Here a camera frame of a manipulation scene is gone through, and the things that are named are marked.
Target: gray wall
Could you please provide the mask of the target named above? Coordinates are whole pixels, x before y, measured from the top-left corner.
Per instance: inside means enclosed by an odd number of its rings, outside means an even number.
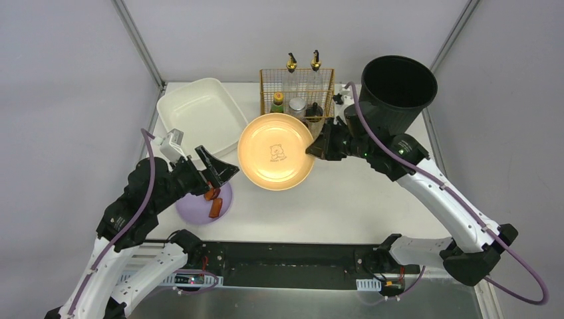
[[[110,1],[0,3],[0,317],[71,294],[157,88]]]
[[[313,50],[337,80],[360,80],[386,54],[430,65],[467,0],[127,0],[165,80],[215,77],[258,82],[293,52],[309,68]]]
[[[449,178],[483,212],[520,232],[513,247],[546,280],[539,308],[498,292],[506,318],[564,312],[564,2],[482,1],[439,68],[429,107]],[[508,255],[493,278],[536,299]]]

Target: yellow plate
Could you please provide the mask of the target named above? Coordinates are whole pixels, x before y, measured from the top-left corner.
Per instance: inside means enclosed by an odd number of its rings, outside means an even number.
[[[305,125],[282,113],[262,115],[244,129],[237,155],[243,173],[258,186],[283,191],[300,184],[314,157],[305,149],[313,137]]]

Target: white table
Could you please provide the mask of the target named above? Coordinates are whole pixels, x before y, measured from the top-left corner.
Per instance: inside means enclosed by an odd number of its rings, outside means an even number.
[[[185,84],[169,83],[166,92]],[[260,115],[258,83],[223,85],[249,121]],[[422,116],[407,133],[431,150]],[[154,134],[166,135],[160,119]],[[162,157],[158,150],[155,155]],[[238,165],[237,150],[221,160]],[[230,183],[233,203],[221,219],[189,225],[172,205],[159,215],[159,226],[148,238],[165,239],[182,228],[208,241],[370,244],[381,243],[391,233],[420,238],[449,235],[415,197],[358,158],[316,159],[307,179],[287,191],[259,188],[242,171]]]

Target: black trash can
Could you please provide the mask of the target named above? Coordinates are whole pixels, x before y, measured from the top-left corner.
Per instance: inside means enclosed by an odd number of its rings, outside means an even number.
[[[437,80],[423,64],[405,56],[381,56],[362,72],[359,102],[368,125],[379,138],[405,133],[437,95]],[[354,106],[345,110],[354,136],[364,134]]]

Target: gold wire basket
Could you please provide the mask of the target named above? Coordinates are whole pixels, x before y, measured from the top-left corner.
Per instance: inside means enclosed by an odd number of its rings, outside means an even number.
[[[333,101],[333,93],[335,91],[335,70],[332,68],[320,68],[319,71],[317,71],[323,79],[322,90],[307,89],[307,78],[310,72],[310,68],[295,69],[294,73],[297,79],[297,90],[285,92],[282,87],[284,77],[288,73],[287,69],[280,68],[261,70],[261,115],[270,113],[270,105],[276,92],[282,92],[284,94],[283,105],[285,109],[289,101],[295,97],[303,98],[306,102],[306,106],[310,106],[316,102],[323,110],[323,115],[304,117],[304,123],[315,139],[321,132],[325,119],[335,116],[335,102]]]

